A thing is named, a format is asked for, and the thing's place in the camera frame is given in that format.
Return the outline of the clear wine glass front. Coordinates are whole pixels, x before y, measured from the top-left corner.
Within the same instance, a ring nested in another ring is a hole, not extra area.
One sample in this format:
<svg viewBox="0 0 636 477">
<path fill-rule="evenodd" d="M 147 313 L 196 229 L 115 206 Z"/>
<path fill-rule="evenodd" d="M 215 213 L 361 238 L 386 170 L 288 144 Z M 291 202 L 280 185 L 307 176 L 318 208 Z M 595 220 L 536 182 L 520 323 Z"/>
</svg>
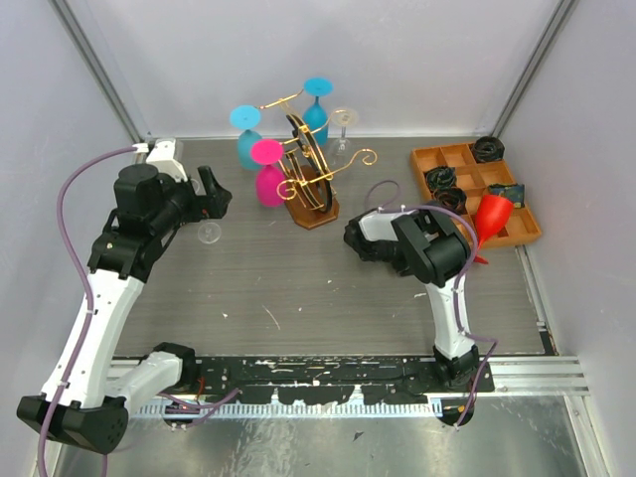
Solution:
<svg viewBox="0 0 636 477">
<path fill-rule="evenodd" d="M 216 193 L 209 195 L 195 178 L 190 178 L 190 183 L 201 216 L 198 239 L 203 244 L 216 243 L 222 236 L 221 226 L 215 223 L 215 216 L 218 213 L 218 195 Z"/>
</svg>

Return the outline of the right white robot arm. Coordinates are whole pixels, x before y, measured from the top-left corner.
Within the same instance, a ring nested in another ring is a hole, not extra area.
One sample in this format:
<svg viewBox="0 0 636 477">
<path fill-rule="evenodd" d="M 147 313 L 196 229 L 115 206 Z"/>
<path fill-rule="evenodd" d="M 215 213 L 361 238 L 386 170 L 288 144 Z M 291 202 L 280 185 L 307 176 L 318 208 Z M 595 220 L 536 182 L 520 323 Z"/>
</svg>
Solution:
<svg viewBox="0 0 636 477">
<path fill-rule="evenodd" d="M 433 322 L 437 382 L 456 392 L 477 372 L 479 350 L 465 301 L 471 247 L 454 224 L 458 215 L 439 203 L 369 210 L 345 226 L 344 242 L 363 261 L 385 262 L 425 285 Z"/>
</svg>

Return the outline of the red wine glass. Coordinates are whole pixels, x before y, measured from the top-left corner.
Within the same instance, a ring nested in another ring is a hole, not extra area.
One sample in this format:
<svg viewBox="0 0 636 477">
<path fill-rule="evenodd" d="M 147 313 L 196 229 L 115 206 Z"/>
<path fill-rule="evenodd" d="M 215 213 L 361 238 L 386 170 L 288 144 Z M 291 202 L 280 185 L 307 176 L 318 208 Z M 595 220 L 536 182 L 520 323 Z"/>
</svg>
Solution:
<svg viewBox="0 0 636 477">
<path fill-rule="evenodd" d="M 514 204 L 503 196 L 490 193 L 482 196 L 476 212 L 471 216 L 477 235 L 477 251 L 505 227 L 513 210 Z"/>
</svg>

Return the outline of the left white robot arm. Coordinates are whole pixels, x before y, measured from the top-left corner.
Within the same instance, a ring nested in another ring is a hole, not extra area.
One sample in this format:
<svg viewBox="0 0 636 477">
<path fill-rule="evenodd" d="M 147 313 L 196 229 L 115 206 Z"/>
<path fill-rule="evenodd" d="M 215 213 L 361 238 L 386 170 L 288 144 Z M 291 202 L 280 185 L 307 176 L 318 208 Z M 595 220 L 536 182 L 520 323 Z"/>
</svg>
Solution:
<svg viewBox="0 0 636 477">
<path fill-rule="evenodd" d="M 149 164 L 122 169 L 116 201 L 82 269 L 89 290 L 63 354 L 36 396 L 22 397 L 17 416 L 46 439 L 106 455 L 129 417 L 161 392 L 192 391 L 199 381 L 193 349 L 163 342 L 113 384 L 106 381 L 125 321 L 178 229 L 219 220 L 232 193 L 212 169 L 198 169 L 204 194 Z"/>
</svg>

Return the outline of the wooden compartment tray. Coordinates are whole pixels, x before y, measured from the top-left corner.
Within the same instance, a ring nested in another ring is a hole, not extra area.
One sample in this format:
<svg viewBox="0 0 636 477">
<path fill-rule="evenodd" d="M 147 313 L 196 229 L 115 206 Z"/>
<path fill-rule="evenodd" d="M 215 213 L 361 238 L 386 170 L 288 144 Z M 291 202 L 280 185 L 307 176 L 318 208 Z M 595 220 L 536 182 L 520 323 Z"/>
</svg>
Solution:
<svg viewBox="0 0 636 477">
<path fill-rule="evenodd" d="M 433 199 L 425 175 L 432 169 L 448 166 L 455 170 L 456 186 L 467 196 L 462 218 L 474 227 L 478 207 L 482 197 L 493 184 L 511 185 L 516 183 L 505 160 L 478 163 L 472 154 L 472 143 L 431 146 L 412 149 L 409 156 L 413 176 L 425 202 Z M 505 226 L 496 236 L 486 240 L 483 248 L 517 246 L 538 239 L 541 228 L 527 202 L 520 209 L 514 209 Z"/>
</svg>

